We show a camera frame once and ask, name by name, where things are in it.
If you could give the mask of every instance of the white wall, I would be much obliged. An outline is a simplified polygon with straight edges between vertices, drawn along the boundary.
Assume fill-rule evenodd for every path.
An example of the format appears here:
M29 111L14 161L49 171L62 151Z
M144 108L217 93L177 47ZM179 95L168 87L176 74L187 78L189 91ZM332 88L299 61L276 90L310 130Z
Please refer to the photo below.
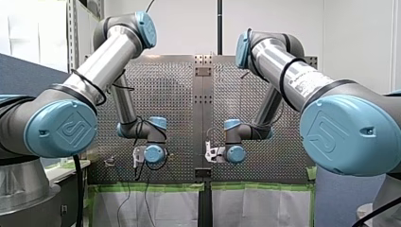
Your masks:
M353 79L382 94L392 89L394 1L324 1L323 71L327 76Z
M149 0L104 0L105 16L144 11ZM192 55L217 51L216 0L156 0L149 11L157 45L146 54Z
M145 10L149 0L104 0L105 16ZM156 0L150 15L158 44L151 54L217 52L217 0ZM223 54L234 55L238 36L248 27L288 32L307 55L323 56L323 1L229 0L223 2Z
M309 56L323 63L322 0L227 0L223 1L223 53L234 55L236 41L248 27L285 32L297 37Z

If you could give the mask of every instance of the light blue cover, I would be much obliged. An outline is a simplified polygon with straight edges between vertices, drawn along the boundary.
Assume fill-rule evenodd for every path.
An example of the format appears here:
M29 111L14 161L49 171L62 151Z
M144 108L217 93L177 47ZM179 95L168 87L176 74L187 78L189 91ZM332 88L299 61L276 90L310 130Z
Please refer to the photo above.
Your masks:
M401 130L381 108L354 96L326 96L301 117L306 152L330 172L376 176L401 161Z
M241 146L232 146L227 151L227 160L233 164L240 164L244 162L245 156L245 149Z
M60 100L42 107L24 131L26 147L44 158L69 157L83 152L94 140L97 118L77 100Z
M236 52L235 52L235 65L240 69L247 68L247 59L249 53L249 39L248 32L245 31L242 33L238 41L236 43Z
M238 125L241 124L241 121L239 119L228 119L224 121L224 130L230 130Z
M143 11L138 11L135 13L135 17L138 22L139 33L145 43L145 48L154 47L157 43L157 33L156 26L150 16Z
M161 116L151 116L148 120L152 125L161 129L167 129L167 120Z
M165 159L165 153L162 148L157 145L150 145L144 152L145 160L151 164L157 164Z

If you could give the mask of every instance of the metal bracket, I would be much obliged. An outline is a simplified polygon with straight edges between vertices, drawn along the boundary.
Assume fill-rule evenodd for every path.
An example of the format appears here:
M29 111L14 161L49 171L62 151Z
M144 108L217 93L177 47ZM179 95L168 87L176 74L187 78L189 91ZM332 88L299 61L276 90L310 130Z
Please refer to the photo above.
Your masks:
M64 205L61 206L61 215L65 216L67 214L68 214L68 205L64 204Z
M137 168L139 165L145 162L144 152L147 146L138 146L133 149L132 158L133 158L133 167Z
M210 141L206 141L206 153L204 157L209 163L227 163L223 157L225 147L210 148Z
M195 56L195 77L211 77L213 71L212 55Z
M195 168L195 177L196 178L210 178L210 177L212 177L212 169L211 168Z

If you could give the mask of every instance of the green tape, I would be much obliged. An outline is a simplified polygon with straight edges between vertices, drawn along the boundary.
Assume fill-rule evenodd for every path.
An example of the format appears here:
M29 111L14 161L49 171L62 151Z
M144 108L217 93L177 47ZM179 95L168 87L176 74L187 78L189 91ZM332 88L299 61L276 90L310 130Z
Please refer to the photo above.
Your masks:
M90 185L91 192L199 192L204 190L203 183L183 183L183 184L149 184L145 183L116 183L104 185Z
M315 197L316 197L316 188L313 186L310 191L310 210L309 210L309 227L315 226Z
M310 181L316 180L316 171L317 171L317 168L316 168L315 166L308 166L308 167L306 168L307 178L308 178Z
M314 184L282 184L282 183L212 183L212 190L263 189L274 191L312 191Z

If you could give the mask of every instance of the perforated metal panel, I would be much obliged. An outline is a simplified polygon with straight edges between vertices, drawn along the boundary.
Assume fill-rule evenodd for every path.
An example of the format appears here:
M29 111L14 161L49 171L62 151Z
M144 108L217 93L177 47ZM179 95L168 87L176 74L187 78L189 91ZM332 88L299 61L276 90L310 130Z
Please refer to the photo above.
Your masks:
M305 58L316 67L317 58ZM234 57L214 58L213 127L222 129L229 118L252 122L266 94L268 84L235 67ZM299 135L300 115L285 105L284 114L274 125L274 136L264 141L243 141L247 159L243 164L212 165L212 181L257 181L279 183L307 182L306 167L313 163ZM214 130L212 144L224 146L222 130Z
M143 118L153 115L167 119L168 151L172 154L167 165L153 171L153 182L194 182L193 153L193 57L143 57L130 61L126 69L137 114ZM91 183L133 181L133 140L116 135L117 115L113 98L99 108L97 157L91 167ZM115 167L105 167L103 161L115 157ZM149 171L144 167L141 181Z
M316 58L306 59L316 66ZM202 156L206 128L215 128L211 131L214 146L224 146L223 122L228 118L250 122L268 88L254 75L240 79L245 71L235 67L234 57L214 56L214 72L208 77L195 75L194 60L194 56L148 56L130 61L126 67L126 77L135 88L131 98L138 115L167 118L167 147L172 156L166 167L151 174L156 183L194 182L195 167L210 166ZM200 104L200 96L208 101ZM117 137L117 114L111 96L98 112L97 148L95 156L88 155L93 161L90 183L134 181L133 140ZM299 114L286 106L274 126L274 137L244 141L248 151L245 163L212 165L212 181L306 183L305 168L313 163L302 147L298 127ZM105 167L104 160L112 156L115 167ZM141 182L148 175L144 167Z

